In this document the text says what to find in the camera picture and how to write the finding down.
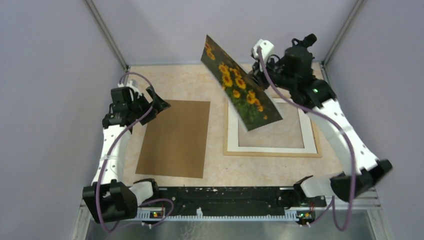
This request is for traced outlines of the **white mat board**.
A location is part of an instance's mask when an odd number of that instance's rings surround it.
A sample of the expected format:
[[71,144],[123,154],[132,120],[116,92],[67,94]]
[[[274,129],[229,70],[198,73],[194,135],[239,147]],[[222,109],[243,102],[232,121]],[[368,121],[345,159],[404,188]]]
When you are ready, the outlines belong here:
[[227,120],[223,154],[226,156],[320,158],[322,157],[318,128],[302,111],[298,110],[299,127],[303,148],[240,146],[239,117],[230,103],[226,104]]

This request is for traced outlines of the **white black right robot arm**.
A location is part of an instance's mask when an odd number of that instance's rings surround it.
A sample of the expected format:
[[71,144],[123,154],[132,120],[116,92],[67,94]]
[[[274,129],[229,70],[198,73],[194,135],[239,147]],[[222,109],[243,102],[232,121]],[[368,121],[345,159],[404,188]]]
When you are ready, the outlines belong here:
[[271,53],[272,47],[257,44],[251,50],[255,60],[250,78],[263,90],[290,94],[289,104],[302,110],[316,124],[332,147],[342,171],[330,176],[307,176],[295,185],[293,200],[307,206],[314,197],[334,196],[352,202],[374,187],[393,168],[367,148],[343,113],[337,95],[312,69],[313,55],[304,45],[293,45],[283,57]]

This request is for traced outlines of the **light wooden picture frame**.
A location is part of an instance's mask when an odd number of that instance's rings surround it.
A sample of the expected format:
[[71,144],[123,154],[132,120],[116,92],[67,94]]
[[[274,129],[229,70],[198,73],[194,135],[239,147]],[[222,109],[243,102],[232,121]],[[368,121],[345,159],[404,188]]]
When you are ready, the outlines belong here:
[[317,126],[306,114],[280,98],[273,99],[283,120],[247,131],[229,103],[223,154],[243,157],[320,158],[322,148]]

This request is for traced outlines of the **sunflower photo print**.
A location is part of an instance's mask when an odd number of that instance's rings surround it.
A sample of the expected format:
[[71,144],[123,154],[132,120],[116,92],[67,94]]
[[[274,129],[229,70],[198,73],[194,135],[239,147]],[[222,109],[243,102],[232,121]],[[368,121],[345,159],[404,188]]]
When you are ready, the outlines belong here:
[[205,37],[200,60],[221,86],[248,131],[283,119],[264,90],[209,35]]

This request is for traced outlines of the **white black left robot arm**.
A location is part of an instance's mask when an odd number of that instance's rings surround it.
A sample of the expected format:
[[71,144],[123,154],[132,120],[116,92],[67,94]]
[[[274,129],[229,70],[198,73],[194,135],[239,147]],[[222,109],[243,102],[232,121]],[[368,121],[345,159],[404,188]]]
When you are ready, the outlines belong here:
[[131,186],[123,182],[126,149],[134,125],[147,124],[171,106],[152,86],[146,92],[152,101],[135,87],[121,86],[110,91],[112,103],[101,122],[103,146],[99,165],[92,183],[82,190],[82,199],[98,224],[133,219],[143,202],[149,207],[160,202],[154,179],[138,180]]

